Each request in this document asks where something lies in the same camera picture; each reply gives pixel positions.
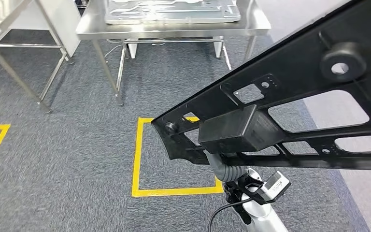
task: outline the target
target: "gray carpet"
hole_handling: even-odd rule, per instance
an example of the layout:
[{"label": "gray carpet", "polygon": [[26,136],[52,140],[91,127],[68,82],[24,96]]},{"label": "gray carpet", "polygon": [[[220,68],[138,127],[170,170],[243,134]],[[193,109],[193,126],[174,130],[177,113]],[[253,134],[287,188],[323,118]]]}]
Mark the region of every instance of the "gray carpet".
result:
[{"label": "gray carpet", "polygon": [[[34,31],[25,36],[48,38]],[[19,37],[13,31],[7,40]],[[234,67],[246,43],[227,39]],[[256,53],[270,44],[267,37],[259,39]],[[38,89],[59,58],[56,51],[0,51]],[[113,74],[119,51],[108,57]],[[156,117],[224,75],[228,70],[213,45],[139,45],[137,58],[125,65],[124,107],[116,105],[91,43],[82,42],[76,55],[48,93],[50,115],[0,67],[0,124],[11,124],[0,145],[0,232],[205,231],[211,213],[226,203],[223,194],[132,198],[131,182],[138,117]],[[313,125],[301,102],[280,110],[287,125]],[[255,169],[264,177],[275,171]],[[293,184],[273,206],[289,231],[355,231],[327,170],[279,170]],[[206,166],[168,161],[157,135],[145,126],[140,189],[211,186],[213,179]],[[214,228],[244,231],[231,210],[217,216]]]}]

